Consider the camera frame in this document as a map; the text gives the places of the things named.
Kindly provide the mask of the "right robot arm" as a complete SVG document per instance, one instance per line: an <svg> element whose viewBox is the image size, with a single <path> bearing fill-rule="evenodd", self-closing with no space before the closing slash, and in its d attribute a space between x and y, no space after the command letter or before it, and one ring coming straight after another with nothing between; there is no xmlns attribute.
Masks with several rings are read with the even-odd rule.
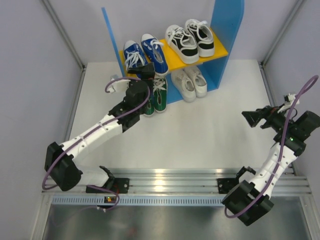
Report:
<svg viewBox="0 0 320 240"><path fill-rule="evenodd" d="M250 226L274 206L271 202L273 188L286 168L305 151L305 140L319 128L320 117L312 111L305 111L297 120L291 120L285 111L271 106L241 114L250 127L254 128L265 120L261 129L272 128L276 132L274 145L262 167L258 171L243 167L222 200L225 211L232 213L230 218L238 218L245 226ZM253 178L242 175L245 171L251 172Z"/></svg>

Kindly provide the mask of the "blue sneaker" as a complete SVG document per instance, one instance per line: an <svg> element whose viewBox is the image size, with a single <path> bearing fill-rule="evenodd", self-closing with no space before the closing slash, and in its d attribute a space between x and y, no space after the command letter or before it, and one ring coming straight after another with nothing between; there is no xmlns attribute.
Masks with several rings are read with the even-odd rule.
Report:
<svg viewBox="0 0 320 240"><path fill-rule="evenodd" d="M143 67L148 64L146 56L141 46L133 41L128 40L123 46L124 65L127 72L129 69Z"/></svg>
<svg viewBox="0 0 320 240"><path fill-rule="evenodd" d="M169 67L162 48L164 44L149 33L141 36L140 43L145 55L154 64L155 73L165 76L169 72Z"/></svg>

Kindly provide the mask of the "green sneaker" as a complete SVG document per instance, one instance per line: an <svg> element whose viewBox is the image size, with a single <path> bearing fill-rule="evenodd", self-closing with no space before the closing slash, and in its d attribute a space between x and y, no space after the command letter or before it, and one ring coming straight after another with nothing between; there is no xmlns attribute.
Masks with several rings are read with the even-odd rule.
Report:
<svg viewBox="0 0 320 240"><path fill-rule="evenodd" d="M151 109L153 112L164 112L167 108L168 83L164 76L155 75L153 79L153 97L151 98Z"/></svg>
<svg viewBox="0 0 320 240"><path fill-rule="evenodd" d="M148 101L145 105L145 112L144 115L147 117L150 117L151 115L153 115L155 113L155 97L154 97L154 83L152 83L149 86L149 90L150 90L150 95L148 98Z"/></svg>

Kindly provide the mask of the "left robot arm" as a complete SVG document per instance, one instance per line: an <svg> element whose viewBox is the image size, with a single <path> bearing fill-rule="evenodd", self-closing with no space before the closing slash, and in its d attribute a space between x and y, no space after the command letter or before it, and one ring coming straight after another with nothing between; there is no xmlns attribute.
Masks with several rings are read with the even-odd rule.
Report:
<svg viewBox="0 0 320 240"><path fill-rule="evenodd" d="M115 177L109 169L84 166L82 162L96 148L134 126L146 112L155 77L154 64L130 68L129 73L140 77L120 77L106 85L106 93L124 92L125 96L98 123L68 141L53 142L47 147L45 177L52 178L63 192L77 185L85 185L89 193L109 193L114 188Z"/></svg>

